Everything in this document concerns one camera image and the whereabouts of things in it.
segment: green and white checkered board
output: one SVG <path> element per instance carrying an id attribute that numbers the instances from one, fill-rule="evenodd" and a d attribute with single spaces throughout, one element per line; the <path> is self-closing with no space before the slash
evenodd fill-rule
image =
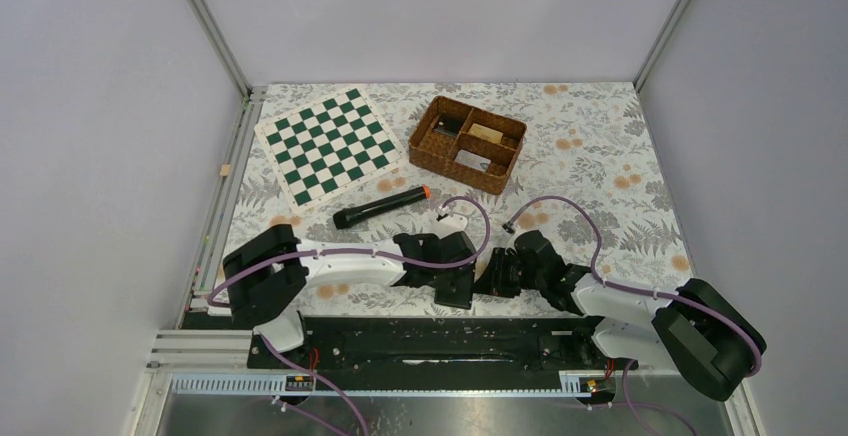
<path id="1" fill-rule="evenodd" d="M 260 123 L 255 131 L 294 213 L 320 206 L 406 160 L 376 105 L 359 88 Z"/>

